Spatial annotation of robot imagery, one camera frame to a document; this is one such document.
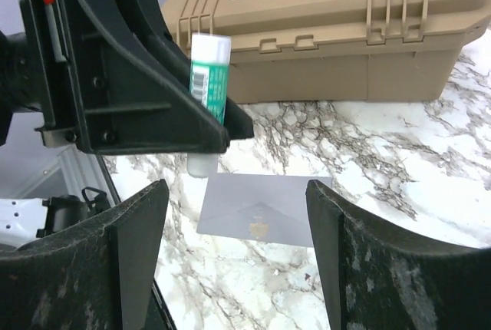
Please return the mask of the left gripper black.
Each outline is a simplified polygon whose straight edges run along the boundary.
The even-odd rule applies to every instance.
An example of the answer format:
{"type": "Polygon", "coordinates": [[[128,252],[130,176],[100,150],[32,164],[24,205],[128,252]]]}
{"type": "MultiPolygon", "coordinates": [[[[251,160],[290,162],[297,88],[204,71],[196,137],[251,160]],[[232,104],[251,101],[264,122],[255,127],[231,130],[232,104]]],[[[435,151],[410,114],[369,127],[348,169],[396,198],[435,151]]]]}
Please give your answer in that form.
{"type": "Polygon", "coordinates": [[[46,147],[223,153],[226,129],[188,89],[157,0],[21,0],[46,147]]]}

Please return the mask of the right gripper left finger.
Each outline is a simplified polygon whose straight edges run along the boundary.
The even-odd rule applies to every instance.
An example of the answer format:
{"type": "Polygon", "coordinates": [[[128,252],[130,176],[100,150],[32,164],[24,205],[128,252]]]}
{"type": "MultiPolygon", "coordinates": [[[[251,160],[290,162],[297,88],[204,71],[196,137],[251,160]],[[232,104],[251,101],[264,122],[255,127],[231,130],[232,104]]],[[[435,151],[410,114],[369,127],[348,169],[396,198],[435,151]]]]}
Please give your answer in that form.
{"type": "Polygon", "coordinates": [[[151,183],[115,207],[1,254],[3,329],[168,329],[153,284],[169,190],[151,183]]]}

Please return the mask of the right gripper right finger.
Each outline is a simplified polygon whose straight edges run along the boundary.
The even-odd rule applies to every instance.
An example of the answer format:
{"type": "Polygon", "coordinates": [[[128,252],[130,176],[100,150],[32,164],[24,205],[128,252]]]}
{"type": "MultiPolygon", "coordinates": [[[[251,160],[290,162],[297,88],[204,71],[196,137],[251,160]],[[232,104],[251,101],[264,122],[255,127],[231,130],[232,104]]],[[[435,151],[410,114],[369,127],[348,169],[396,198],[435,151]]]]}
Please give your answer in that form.
{"type": "Polygon", "coordinates": [[[306,203],[333,329],[488,329],[490,251],[399,227],[318,180],[306,203]]]}

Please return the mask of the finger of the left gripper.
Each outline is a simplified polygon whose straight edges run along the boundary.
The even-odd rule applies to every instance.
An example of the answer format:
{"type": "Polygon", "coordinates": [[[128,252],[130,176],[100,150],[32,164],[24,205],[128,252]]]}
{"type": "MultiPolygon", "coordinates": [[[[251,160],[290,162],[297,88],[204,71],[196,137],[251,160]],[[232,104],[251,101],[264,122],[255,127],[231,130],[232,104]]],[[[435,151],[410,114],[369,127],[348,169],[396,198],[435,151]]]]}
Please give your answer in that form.
{"type": "Polygon", "coordinates": [[[243,140],[252,119],[231,100],[216,119],[201,103],[212,75],[199,74],[173,41],[157,0],[115,0],[129,34],[114,62],[114,98],[132,108],[114,118],[118,140],[243,140]]]}

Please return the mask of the green white glue stick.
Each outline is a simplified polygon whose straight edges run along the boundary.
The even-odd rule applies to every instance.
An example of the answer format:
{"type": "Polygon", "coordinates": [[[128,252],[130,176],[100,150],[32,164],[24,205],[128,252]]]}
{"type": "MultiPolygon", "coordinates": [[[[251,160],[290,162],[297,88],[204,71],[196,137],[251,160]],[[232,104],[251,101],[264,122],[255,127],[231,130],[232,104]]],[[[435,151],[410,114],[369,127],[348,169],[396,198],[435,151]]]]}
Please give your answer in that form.
{"type": "Polygon", "coordinates": [[[219,123],[226,112],[232,39],[222,35],[194,33],[191,40],[189,91],[219,123]]]}

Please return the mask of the grey envelope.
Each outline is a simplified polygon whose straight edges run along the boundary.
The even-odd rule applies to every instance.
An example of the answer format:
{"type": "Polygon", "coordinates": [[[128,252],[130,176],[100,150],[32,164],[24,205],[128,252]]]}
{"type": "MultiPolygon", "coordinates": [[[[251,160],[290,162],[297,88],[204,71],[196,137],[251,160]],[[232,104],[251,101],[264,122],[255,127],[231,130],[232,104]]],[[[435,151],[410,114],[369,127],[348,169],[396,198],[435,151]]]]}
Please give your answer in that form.
{"type": "Polygon", "coordinates": [[[311,179],[218,173],[209,178],[197,232],[312,247],[305,198],[311,179]]]}

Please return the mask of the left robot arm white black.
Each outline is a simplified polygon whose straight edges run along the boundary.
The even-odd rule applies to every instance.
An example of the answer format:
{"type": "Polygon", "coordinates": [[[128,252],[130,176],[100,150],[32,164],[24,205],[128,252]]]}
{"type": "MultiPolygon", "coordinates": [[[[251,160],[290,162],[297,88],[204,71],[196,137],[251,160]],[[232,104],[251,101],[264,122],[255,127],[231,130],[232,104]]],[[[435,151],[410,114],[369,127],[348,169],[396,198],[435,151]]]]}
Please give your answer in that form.
{"type": "Polygon", "coordinates": [[[253,135],[226,95],[232,40],[173,40],[157,0],[21,0],[25,30],[1,37],[1,139],[16,113],[44,124],[1,157],[34,170],[55,149],[134,155],[186,153],[197,178],[216,172],[232,140],[253,135]]]}

